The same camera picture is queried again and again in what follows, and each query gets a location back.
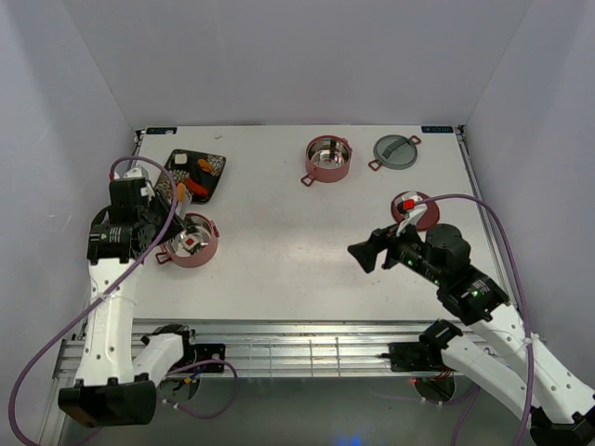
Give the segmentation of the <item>stainless steel tongs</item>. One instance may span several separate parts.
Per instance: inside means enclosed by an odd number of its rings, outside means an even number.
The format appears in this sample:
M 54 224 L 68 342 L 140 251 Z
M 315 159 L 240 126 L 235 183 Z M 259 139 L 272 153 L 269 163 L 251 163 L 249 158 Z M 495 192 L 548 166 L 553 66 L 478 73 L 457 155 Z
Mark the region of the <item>stainless steel tongs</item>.
M 178 228 L 180 230 L 186 229 L 185 217 L 186 217 L 186 214 L 188 213 L 188 210 L 189 210 L 189 207 L 191 204 L 192 204 L 192 194 L 187 190 L 187 198 L 185 199 L 185 201 L 182 203 L 179 203 L 177 201 L 176 222 L 177 222 Z

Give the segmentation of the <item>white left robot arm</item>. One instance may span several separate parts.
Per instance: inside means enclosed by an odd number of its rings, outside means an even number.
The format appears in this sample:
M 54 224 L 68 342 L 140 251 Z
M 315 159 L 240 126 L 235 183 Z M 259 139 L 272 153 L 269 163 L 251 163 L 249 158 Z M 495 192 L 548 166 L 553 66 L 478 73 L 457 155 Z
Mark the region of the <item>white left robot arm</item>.
M 91 312 L 72 387 L 59 391 L 59 408 L 87 428 L 147 425 L 157 388 L 174 368 L 187 371 L 197 349 L 189 332 L 169 324 L 144 336 L 132 354 L 136 288 L 146 255 L 178 235 L 183 224 L 171 205 L 143 177 L 114 179 L 111 202 L 91 224 L 87 260 Z

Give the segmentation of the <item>black patterned square plate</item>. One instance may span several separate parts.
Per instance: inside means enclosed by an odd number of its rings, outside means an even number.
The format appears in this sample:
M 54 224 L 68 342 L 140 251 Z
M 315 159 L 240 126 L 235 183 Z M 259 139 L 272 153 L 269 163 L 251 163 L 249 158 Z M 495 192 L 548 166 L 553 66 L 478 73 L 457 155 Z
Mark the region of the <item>black patterned square plate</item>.
M 188 156 L 188 162 L 185 165 L 174 164 L 174 157 L 178 153 L 185 153 Z M 205 172 L 201 170 L 197 165 L 199 159 L 206 159 L 210 162 L 213 165 L 213 171 Z M 207 188 L 209 190 L 209 195 L 207 197 L 192 196 L 192 203 L 206 204 L 210 201 L 218 186 L 226 163 L 227 158 L 222 155 L 175 149 L 168 156 L 165 162 L 165 169 L 169 172 L 177 185 L 181 182 L 185 184 L 186 179 L 191 178 L 196 183 Z

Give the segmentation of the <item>dark red flat lid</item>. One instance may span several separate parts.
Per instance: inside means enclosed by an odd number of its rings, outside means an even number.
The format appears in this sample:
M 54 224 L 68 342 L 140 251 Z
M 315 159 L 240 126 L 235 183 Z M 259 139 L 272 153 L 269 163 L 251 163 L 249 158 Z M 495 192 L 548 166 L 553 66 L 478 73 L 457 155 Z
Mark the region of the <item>dark red flat lid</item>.
M 403 210 L 403 202 L 408 199 L 426 200 L 429 196 L 419 191 L 404 191 L 396 195 L 390 205 L 390 211 L 396 223 L 402 223 L 406 218 L 406 213 Z M 425 231 L 437 224 L 440 218 L 440 210 L 436 203 L 431 202 L 421 205 L 422 213 L 416 221 L 416 229 L 418 231 Z

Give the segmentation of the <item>pink steel-lined bowl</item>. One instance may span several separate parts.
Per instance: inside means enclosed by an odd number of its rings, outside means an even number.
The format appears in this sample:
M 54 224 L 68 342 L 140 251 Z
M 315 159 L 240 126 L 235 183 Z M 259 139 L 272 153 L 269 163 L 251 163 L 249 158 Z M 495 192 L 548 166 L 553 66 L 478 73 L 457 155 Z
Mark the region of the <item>pink steel-lined bowl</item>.
M 316 137 L 306 146 L 306 175 L 300 182 L 306 187 L 314 182 L 339 182 L 350 172 L 351 158 L 352 147 L 345 138 L 334 135 Z
M 218 250 L 219 231 L 215 222 L 197 213 L 184 217 L 185 230 L 159 246 L 154 255 L 158 265 L 172 262 L 185 269 L 199 268 L 209 262 Z

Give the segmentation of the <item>pink steel-lined left bowl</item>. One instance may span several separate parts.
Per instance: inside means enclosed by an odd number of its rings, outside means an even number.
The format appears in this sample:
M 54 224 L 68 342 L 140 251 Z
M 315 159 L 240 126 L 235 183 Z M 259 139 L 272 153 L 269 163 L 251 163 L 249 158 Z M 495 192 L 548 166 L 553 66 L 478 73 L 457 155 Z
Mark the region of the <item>pink steel-lined left bowl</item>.
M 199 268 L 209 262 L 218 250 L 219 231 L 215 222 L 197 213 L 184 217 L 185 230 L 159 246 L 154 255 L 158 265 L 172 262 L 185 269 Z

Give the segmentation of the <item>red sausage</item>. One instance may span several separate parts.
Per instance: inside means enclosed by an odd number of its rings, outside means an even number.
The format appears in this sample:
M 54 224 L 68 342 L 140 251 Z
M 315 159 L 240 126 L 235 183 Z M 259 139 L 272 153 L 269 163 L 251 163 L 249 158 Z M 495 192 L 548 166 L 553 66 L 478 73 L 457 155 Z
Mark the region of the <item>red sausage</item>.
M 187 190 L 194 196 L 207 197 L 209 195 L 209 190 L 207 188 L 196 183 L 191 178 L 186 179 L 185 186 Z

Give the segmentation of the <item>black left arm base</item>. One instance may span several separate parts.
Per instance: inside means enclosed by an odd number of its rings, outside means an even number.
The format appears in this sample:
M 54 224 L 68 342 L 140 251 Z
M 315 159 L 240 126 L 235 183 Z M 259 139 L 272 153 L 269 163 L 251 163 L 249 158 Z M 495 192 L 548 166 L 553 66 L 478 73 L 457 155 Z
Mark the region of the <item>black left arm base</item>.
M 218 363 L 209 363 L 196 366 L 197 362 L 204 362 L 208 360 L 223 361 L 226 359 L 226 345 L 225 344 L 190 344 L 189 352 L 184 357 L 183 365 L 191 365 L 193 367 L 187 370 L 189 374 L 219 374 L 224 371 L 224 365 Z

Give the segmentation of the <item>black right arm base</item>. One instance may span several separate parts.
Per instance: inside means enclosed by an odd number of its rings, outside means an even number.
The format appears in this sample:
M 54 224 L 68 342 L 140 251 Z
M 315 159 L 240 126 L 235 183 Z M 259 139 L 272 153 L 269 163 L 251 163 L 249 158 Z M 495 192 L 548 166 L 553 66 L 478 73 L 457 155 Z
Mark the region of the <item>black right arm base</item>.
M 388 344 L 393 372 L 438 372 L 443 368 L 441 353 L 421 342 Z

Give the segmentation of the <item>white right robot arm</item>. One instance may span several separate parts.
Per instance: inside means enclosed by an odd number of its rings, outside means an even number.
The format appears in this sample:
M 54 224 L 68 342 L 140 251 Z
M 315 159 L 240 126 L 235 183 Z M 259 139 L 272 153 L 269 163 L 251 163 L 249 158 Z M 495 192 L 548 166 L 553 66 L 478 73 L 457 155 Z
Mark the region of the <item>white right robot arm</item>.
M 437 285 L 441 304 L 480 336 L 495 358 L 452 323 L 438 320 L 419 337 L 419 355 L 431 369 L 447 366 L 497 399 L 528 429 L 537 445 L 594 441 L 594 390 L 572 374 L 536 334 L 526 334 L 506 293 L 470 263 L 470 246 L 454 226 L 438 224 L 424 238 L 417 229 L 377 229 L 349 253 L 372 272 L 402 264 Z

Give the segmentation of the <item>pink steel-lined far bowl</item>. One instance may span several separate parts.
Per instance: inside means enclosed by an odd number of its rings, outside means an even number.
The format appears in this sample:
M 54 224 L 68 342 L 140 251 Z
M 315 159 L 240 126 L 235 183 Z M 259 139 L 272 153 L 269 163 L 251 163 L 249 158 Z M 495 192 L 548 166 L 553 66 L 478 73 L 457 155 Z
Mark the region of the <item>pink steel-lined far bowl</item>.
M 350 172 L 351 158 L 352 147 L 345 138 L 334 135 L 316 137 L 306 146 L 306 175 L 300 182 L 306 187 L 314 182 L 339 182 Z

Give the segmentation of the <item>orange fried food piece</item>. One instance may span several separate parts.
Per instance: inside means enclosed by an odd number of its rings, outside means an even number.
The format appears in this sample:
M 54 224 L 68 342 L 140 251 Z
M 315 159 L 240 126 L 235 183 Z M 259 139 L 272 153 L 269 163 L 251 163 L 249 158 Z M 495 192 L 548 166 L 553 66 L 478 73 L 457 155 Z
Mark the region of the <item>orange fried food piece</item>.
M 179 203 L 184 202 L 185 199 L 187 198 L 187 190 L 183 183 L 179 183 L 177 185 L 176 194 L 177 194 L 177 201 Z

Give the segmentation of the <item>white red sushi piece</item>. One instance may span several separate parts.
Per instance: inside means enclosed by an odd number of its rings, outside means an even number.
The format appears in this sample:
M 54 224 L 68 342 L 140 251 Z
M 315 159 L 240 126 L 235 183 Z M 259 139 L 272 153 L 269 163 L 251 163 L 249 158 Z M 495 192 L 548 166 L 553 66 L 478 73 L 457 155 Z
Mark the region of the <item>white red sushi piece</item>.
M 180 245 L 191 256 L 194 255 L 201 248 L 200 242 L 195 237 L 193 237 L 193 236 L 185 237 L 180 242 Z

